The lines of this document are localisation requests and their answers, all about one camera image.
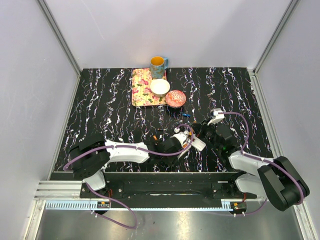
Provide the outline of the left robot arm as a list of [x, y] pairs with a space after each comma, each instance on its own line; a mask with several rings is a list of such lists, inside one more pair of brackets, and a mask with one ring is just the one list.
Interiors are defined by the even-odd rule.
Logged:
[[187, 138], [176, 133], [165, 141], [121, 143], [105, 140], [101, 134], [90, 136], [69, 151], [70, 161], [63, 167], [72, 171], [75, 180], [83, 181], [91, 187], [98, 198], [108, 193], [108, 185], [103, 174], [106, 164], [132, 162], [136, 164], [165, 163], [172, 165], [182, 153]]

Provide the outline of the white remote with orange label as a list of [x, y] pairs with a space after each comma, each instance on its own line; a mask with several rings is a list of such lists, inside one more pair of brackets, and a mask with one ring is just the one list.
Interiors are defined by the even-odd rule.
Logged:
[[191, 145], [185, 145], [183, 148], [183, 151], [178, 155], [178, 159], [180, 159], [185, 153], [187, 153], [189, 151], [189, 149], [191, 148]]

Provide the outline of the white remote control with batteries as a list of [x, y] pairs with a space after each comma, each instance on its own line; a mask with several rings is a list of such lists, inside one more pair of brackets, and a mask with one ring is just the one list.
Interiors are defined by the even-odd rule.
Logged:
[[206, 147], [206, 144], [199, 138], [194, 137], [192, 140], [191, 146], [194, 147], [199, 152], [201, 152]]

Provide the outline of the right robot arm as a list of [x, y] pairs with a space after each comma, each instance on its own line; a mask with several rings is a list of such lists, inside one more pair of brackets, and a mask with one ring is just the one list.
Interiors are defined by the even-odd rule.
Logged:
[[237, 175], [227, 186], [239, 198], [250, 193], [269, 200], [279, 211], [298, 205], [310, 194], [301, 175], [285, 156], [264, 158], [241, 151], [232, 130], [221, 123], [193, 123], [196, 136], [211, 149], [228, 171]]

